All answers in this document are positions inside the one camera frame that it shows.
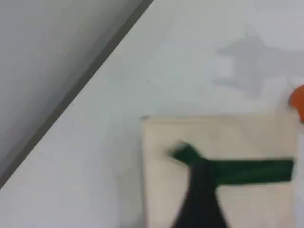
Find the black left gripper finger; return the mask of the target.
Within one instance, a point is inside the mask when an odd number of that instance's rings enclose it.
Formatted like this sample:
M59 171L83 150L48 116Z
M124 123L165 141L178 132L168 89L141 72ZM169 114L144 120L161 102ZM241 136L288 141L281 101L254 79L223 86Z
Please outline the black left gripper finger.
M188 189L173 228L227 228L208 163L189 168Z

